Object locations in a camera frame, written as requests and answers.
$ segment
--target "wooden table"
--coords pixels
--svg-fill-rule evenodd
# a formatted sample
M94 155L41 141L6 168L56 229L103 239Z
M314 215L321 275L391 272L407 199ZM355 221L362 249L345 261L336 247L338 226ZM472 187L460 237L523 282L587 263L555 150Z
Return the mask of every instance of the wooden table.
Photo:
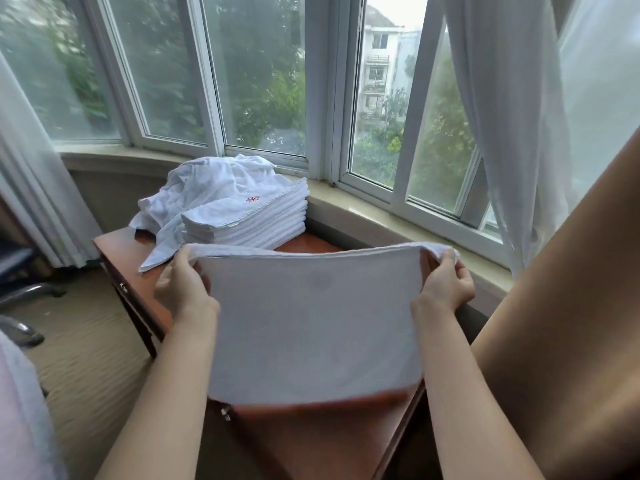
M152 336L162 340L172 327L167 309L153 297L164 266L138 268L154 247L154 236L124 228L95 239L103 266L149 354ZM308 233L279 251L330 253L340 249ZM382 478L424 387L330 404L286 407L231 407L210 401L230 431L249 449L268 478L369 480Z

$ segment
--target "office chair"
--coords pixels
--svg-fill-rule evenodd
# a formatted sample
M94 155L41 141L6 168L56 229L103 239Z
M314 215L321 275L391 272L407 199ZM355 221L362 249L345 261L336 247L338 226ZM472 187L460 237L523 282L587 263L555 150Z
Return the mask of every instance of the office chair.
M0 308L23 298L47 293L60 297L66 293L48 283L39 282L29 274L27 266L37 255L34 249L0 239ZM12 279L20 271L27 273L27 277ZM35 347L44 341L43 334L26 323L2 314L0 329L20 347Z

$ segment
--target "hand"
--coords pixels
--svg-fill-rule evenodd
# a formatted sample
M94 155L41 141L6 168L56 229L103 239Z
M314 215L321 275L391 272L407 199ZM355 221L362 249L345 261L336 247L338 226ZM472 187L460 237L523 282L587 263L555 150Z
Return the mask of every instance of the hand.
M420 250L420 268L423 279L426 279L420 295L411 302L414 319L425 309L455 312L460 305L475 297L476 288L471 274L462 262L456 262L452 248L444 252L439 265L427 250Z
M173 261L160 274L154 297L171 312L174 320L186 309L194 311L189 315L203 316L206 312L213 312L217 316L220 304L209 296L210 288L209 279L199 274L198 265L194 268L189 264L187 245L175 254Z

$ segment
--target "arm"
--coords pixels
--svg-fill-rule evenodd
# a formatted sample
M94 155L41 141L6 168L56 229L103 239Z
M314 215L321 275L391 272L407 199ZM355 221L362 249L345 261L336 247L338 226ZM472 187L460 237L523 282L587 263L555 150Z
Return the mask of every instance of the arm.
M187 480L195 477L220 306L176 254L156 285L174 327L98 480Z
M429 274L427 251L421 256ZM454 311L475 295L448 251L411 303L433 432L445 480L543 480L478 368Z

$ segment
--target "beige carpet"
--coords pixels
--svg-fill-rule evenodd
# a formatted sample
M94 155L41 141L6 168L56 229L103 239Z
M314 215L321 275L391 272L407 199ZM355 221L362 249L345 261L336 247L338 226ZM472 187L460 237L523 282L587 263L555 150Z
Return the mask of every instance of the beige carpet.
M46 337L28 355L49 391L47 404L69 476L90 480L123 427L151 361L103 270L79 273L61 286L68 291L62 298L43 296L3 313ZM260 478L221 422L217 415L207 416L197 477Z

